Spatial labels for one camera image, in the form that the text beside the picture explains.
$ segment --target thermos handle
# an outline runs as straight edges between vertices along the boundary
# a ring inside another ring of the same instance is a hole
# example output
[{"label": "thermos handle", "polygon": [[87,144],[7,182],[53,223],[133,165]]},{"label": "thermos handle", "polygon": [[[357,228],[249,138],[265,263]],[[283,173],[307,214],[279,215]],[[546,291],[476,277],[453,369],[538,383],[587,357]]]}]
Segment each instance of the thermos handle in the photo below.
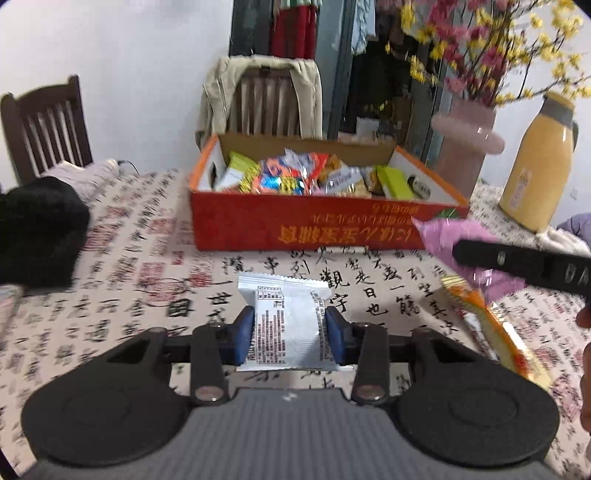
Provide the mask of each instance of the thermos handle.
[{"label": "thermos handle", "polygon": [[579,124],[573,120],[573,151],[577,147],[577,140],[579,139]]}]

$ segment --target wooden chair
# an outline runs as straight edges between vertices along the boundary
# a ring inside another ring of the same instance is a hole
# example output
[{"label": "wooden chair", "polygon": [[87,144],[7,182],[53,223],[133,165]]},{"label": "wooden chair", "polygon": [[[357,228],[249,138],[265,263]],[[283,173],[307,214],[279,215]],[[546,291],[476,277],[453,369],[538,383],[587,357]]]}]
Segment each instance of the wooden chair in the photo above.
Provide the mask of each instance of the wooden chair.
[{"label": "wooden chair", "polygon": [[234,93],[226,129],[248,135],[301,136],[289,69],[247,69]]},{"label": "wooden chair", "polygon": [[0,100],[0,114],[21,185],[61,161],[79,167],[92,162],[78,75],[65,85],[48,85],[18,98],[8,93]]}]

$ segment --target hand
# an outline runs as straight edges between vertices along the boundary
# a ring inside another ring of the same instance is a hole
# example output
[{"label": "hand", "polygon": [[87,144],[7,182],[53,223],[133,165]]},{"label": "hand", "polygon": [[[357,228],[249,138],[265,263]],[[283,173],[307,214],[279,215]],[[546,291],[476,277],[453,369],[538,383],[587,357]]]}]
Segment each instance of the hand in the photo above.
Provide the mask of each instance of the hand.
[{"label": "hand", "polygon": [[[591,328],[591,303],[585,305],[577,315],[577,325],[582,328]],[[580,386],[583,396],[581,425],[587,432],[591,432],[591,343],[588,343],[583,351],[583,378]]]}]

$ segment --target beige jacket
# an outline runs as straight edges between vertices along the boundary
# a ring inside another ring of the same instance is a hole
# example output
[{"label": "beige jacket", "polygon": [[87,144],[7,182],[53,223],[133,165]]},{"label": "beige jacket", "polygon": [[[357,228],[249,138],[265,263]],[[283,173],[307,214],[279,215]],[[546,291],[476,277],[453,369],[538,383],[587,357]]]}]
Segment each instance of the beige jacket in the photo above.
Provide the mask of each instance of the beige jacket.
[{"label": "beige jacket", "polygon": [[202,148],[212,134],[226,131],[234,91],[250,67],[289,68],[300,113],[303,138],[322,138],[322,86],[314,60],[290,60],[254,55],[221,57],[208,74],[201,98],[195,140]]}]

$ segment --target calligraphy tablecloth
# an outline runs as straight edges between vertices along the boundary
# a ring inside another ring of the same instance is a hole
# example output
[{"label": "calligraphy tablecloth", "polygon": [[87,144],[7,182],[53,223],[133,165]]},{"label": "calligraphy tablecloth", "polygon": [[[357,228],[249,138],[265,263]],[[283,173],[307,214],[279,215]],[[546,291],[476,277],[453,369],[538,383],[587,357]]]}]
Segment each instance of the calligraphy tablecloth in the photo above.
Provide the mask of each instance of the calligraphy tablecloth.
[{"label": "calligraphy tablecloth", "polygon": [[[504,241],[533,243],[496,207],[500,193],[478,185],[472,216]],[[236,288],[242,271],[319,278],[332,289],[330,303],[350,321],[377,322],[399,335],[427,325],[475,347],[440,287],[447,269],[424,251],[198,252],[190,218],[186,178],[178,171],[114,180],[93,202],[72,288],[22,300],[0,352],[1,448],[18,472],[34,462],[20,411],[35,389],[146,328],[186,335],[206,322],[233,321],[245,305]],[[590,469],[584,458],[589,437],[578,420],[588,336],[574,316],[582,305],[577,297],[532,287],[501,301],[553,377],[561,425],[547,462],[567,478]],[[171,385],[182,394],[188,393],[188,370],[173,368]],[[231,388],[342,388],[349,395],[354,373],[228,375]],[[392,393],[409,384],[407,366],[393,365]]]}]

